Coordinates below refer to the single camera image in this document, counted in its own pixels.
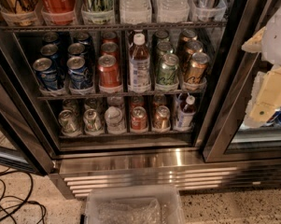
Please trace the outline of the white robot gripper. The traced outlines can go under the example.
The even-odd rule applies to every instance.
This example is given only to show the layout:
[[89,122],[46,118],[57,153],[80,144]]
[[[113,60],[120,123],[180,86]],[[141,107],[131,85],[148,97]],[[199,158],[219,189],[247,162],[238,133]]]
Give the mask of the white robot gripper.
[[[262,58],[272,64],[281,65],[281,7],[241,47],[245,52],[262,53]],[[244,125],[259,128],[281,107],[281,66],[274,66],[267,73],[255,76],[251,99],[246,107]]]

